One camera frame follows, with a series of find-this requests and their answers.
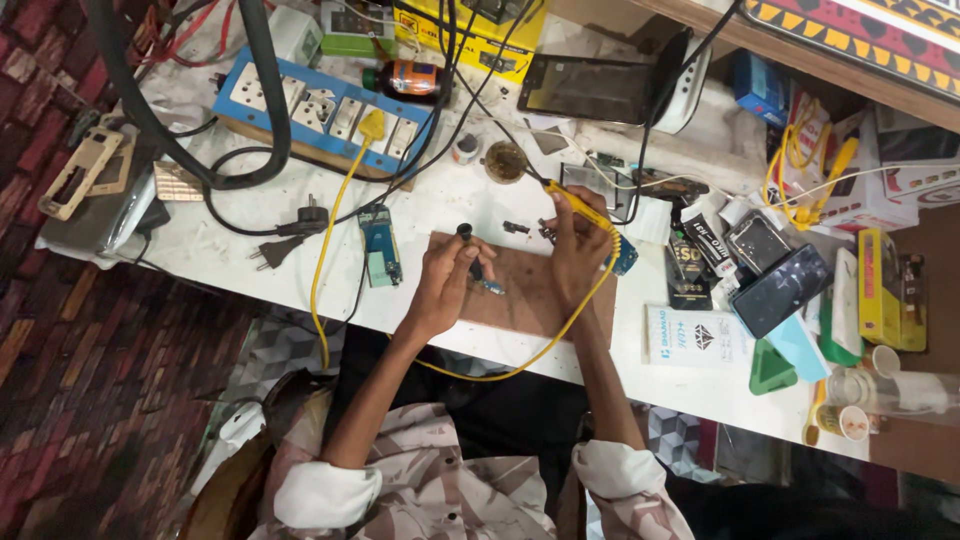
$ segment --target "glue tube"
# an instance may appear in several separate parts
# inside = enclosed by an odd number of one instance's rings
[[[730,258],[727,245],[704,215],[694,208],[686,208],[681,210],[680,220],[684,223],[684,230],[693,239],[693,243],[700,248],[700,253],[704,255],[713,272],[721,279],[732,276],[736,272],[736,264]]]

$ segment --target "workbench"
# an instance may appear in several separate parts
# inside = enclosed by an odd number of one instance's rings
[[[220,21],[221,18],[216,12],[210,16],[210,20],[214,21]],[[237,22],[239,18],[234,17],[229,50],[235,50],[239,44],[237,39],[242,37]],[[547,25],[552,30],[544,32],[546,36],[555,36],[558,32],[570,36],[566,40],[553,40],[554,45],[564,48],[564,53],[580,47],[582,56],[594,56],[601,50],[610,52],[617,49],[615,43],[611,44],[599,35],[553,15],[550,15]],[[191,41],[190,52],[202,57],[206,51],[215,48],[214,40],[218,35],[219,22],[204,24],[195,40]],[[440,61],[439,55],[432,58]],[[195,103],[209,108],[215,95],[208,79],[214,73],[228,72],[231,64],[230,60],[226,60],[206,68],[186,69],[166,62],[147,77],[144,88],[153,95],[165,96],[171,102]],[[320,69],[359,83],[359,68],[355,59],[327,57],[322,60]],[[471,86],[477,88],[485,73],[469,67],[461,69]],[[506,94],[501,92],[501,88],[507,90]],[[481,99],[494,115],[513,118],[521,123],[516,114],[517,95],[518,85],[493,77]],[[449,139],[468,96],[463,91],[457,91],[454,100],[451,108],[443,113],[442,126],[435,137],[437,143],[428,150],[426,157]],[[477,135],[484,148],[504,138],[496,126],[488,121],[470,119],[465,131]],[[516,132],[515,137],[532,165],[545,177],[556,178],[564,161],[578,164],[584,161],[572,148],[544,157],[531,134]],[[189,150],[200,161],[210,165],[234,148],[258,144],[229,132],[223,126],[216,126],[194,136]],[[250,171],[259,167],[266,158],[267,154],[240,156],[225,165],[221,172],[233,174]],[[282,174],[261,187],[214,192],[213,200],[229,222],[246,229],[270,229],[277,224],[294,221],[297,208],[307,204],[310,194],[320,206],[331,208],[342,180],[343,176],[339,174],[290,160]],[[367,203],[384,189],[382,184],[352,182],[344,196],[341,215]],[[461,166],[454,163],[450,156],[444,156],[417,177],[412,192],[398,191],[392,194],[387,199],[387,205],[393,217],[396,246],[403,266],[403,283],[398,287],[365,287],[352,324],[385,332],[396,329],[417,288],[421,257],[433,231],[453,233],[457,225],[469,222],[474,233],[491,244],[543,255],[549,255],[552,250],[550,243],[536,232],[538,218],[554,215],[553,203],[543,193],[540,184],[529,177],[522,178],[516,184],[495,184],[478,162]],[[188,280],[283,306],[309,309],[310,282],[324,241],[322,235],[307,238],[276,270],[258,272],[256,267],[263,260],[250,260],[250,255],[257,250],[259,243],[274,241],[277,237],[257,238],[231,233],[211,218],[202,203],[167,203],[166,207],[172,220],[154,231],[146,260]],[[502,228],[504,220],[530,227],[531,232],[506,233]],[[318,311],[322,317],[343,320],[353,310],[361,279],[361,236],[355,220],[349,220],[328,233],[332,234],[332,241],[321,277]],[[122,253],[134,258],[142,245],[136,238],[122,248]],[[790,388],[756,397],[748,389],[749,368],[746,371],[734,371],[662,367],[645,363],[644,306],[667,304],[664,251],[660,245],[639,242],[636,249],[638,261],[617,284],[611,346],[612,358],[627,396],[800,442],[812,395],[811,384],[801,381]],[[548,341],[547,338],[460,321],[450,331],[434,338],[431,344],[508,366],[518,366]],[[568,342],[559,343],[529,369],[548,377],[582,383],[573,346]],[[867,459],[869,455],[866,443],[853,443],[828,433],[822,434],[819,448],[861,459]]]

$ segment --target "camouflage shirt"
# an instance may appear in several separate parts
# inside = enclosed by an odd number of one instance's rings
[[[649,451],[594,440],[574,448],[573,466],[608,540],[693,538]],[[464,460],[443,405],[408,405],[387,414],[365,469],[290,467],[276,521],[252,538],[555,540],[545,503],[536,457]]]

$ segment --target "wooden board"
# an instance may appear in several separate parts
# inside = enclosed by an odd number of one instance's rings
[[[227,126],[227,129],[231,130],[232,132],[238,135],[249,137],[249,138],[252,138],[253,140],[258,140],[264,144],[274,143],[273,132],[269,132],[262,128],[258,128],[253,124],[248,124],[246,122],[237,120],[236,118],[225,116],[223,114],[217,114],[217,117],[220,118],[221,124],[223,124],[224,126]],[[307,158],[309,160],[322,161],[324,163],[328,163],[330,165],[333,165],[334,167],[337,167],[345,171],[349,170],[350,167],[353,165],[353,160],[350,158],[332,154],[330,152],[327,152],[326,150],[321,150],[316,146],[311,146],[305,142],[300,142],[298,140],[291,141],[290,148],[293,154],[296,154],[297,156],[303,156],[304,158]],[[370,167],[365,163],[360,163],[360,165],[357,166],[356,174],[360,176],[368,177],[368,178],[387,178],[388,176],[390,176],[389,174],[381,170],[374,169],[373,167]],[[410,182],[401,186],[400,190],[413,191],[414,184],[416,182],[417,182],[417,179],[413,179]]]
[[[434,231],[430,248],[445,243],[450,234]],[[493,262],[496,280],[506,294],[491,293],[471,282],[460,318],[471,323],[553,337],[566,320],[557,302],[550,277],[550,258],[519,250],[492,246],[497,257]],[[603,272],[596,273],[596,280]],[[613,328],[613,303],[616,300],[616,276],[610,275],[593,295],[593,306],[600,319],[607,345]]]
[[[588,27],[603,24],[615,13],[626,16],[640,7],[668,16],[700,32],[708,32],[722,15],[694,0],[595,0],[577,3],[577,6],[581,6],[579,9],[571,9],[569,5],[551,5],[550,11]],[[960,107],[917,91],[913,86],[898,83],[889,76],[790,41],[787,36],[768,33],[739,14],[730,20],[718,37],[927,122],[960,132]]]

